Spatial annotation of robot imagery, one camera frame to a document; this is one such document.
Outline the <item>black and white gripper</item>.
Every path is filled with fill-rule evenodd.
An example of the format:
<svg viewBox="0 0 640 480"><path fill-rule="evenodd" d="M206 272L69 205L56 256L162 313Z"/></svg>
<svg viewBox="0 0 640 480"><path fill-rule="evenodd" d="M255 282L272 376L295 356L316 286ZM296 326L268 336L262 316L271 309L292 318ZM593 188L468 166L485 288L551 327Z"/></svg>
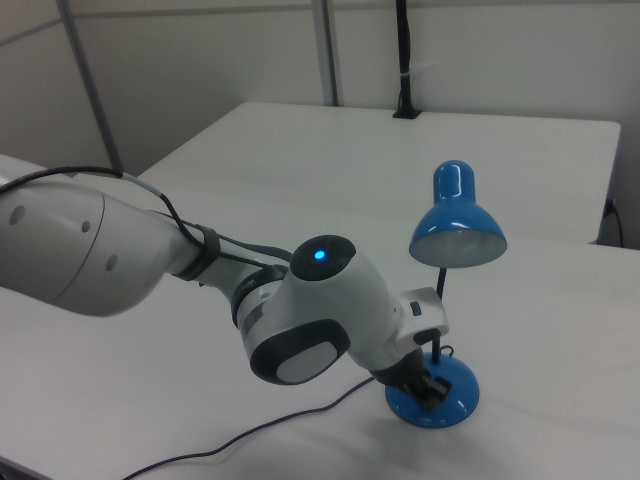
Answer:
<svg viewBox="0 0 640 480"><path fill-rule="evenodd" d="M391 333L372 351L372 376L430 411L444 401L449 384L424 365L424 347L449 331L436 291L421 288L392 296Z"/></svg>

